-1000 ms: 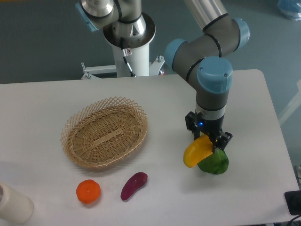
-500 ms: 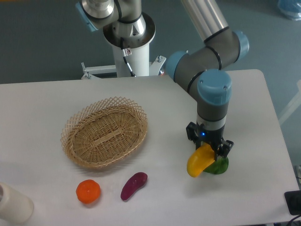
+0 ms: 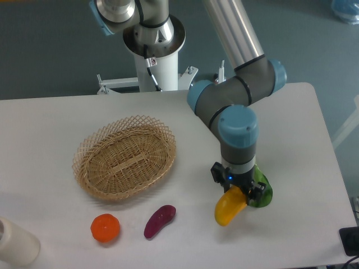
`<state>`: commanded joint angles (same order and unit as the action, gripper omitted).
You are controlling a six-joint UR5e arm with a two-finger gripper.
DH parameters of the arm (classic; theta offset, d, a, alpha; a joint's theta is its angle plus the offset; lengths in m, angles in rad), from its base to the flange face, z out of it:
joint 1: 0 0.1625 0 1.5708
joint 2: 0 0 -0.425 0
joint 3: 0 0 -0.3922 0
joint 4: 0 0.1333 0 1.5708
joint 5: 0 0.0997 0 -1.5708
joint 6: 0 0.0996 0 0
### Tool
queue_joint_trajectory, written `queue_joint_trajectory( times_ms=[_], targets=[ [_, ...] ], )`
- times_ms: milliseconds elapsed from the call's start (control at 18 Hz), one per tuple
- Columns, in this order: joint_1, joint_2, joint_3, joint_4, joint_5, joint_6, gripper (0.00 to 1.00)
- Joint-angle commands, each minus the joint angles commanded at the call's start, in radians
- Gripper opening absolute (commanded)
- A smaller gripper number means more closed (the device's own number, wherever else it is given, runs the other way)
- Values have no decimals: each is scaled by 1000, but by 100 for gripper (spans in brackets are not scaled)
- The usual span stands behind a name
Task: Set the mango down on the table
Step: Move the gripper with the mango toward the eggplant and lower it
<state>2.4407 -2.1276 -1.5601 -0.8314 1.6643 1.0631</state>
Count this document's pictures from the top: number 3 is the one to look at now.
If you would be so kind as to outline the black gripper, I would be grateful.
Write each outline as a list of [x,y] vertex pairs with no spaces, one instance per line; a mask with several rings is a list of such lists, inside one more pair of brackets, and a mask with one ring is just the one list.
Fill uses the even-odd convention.
[[254,167],[245,173],[238,174],[230,168],[225,168],[219,162],[215,162],[210,171],[213,180],[223,187],[224,193],[229,191],[233,185],[243,193],[247,193],[248,204],[261,201],[266,190],[266,183],[254,182]]

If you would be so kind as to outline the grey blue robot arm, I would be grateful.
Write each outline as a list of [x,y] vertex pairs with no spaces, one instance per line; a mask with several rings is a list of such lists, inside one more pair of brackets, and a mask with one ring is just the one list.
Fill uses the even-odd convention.
[[259,126],[251,104],[280,90],[284,66],[265,56],[241,1],[205,1],[204,6],[234,69],[217,82],[193,82],[195,70],[178,73],[178,52],[185,43],[182,22],[169,13],[168,1],[91,1],[93,15],[106,35],[122,33],[135,59],[134,79],[100,82],[100,88],[140,91],[188,90],[187,103],[220,142],[222,160],[211,168],[225,191],[235,186],[252,207],[271,202],[270,184],[256,177]]

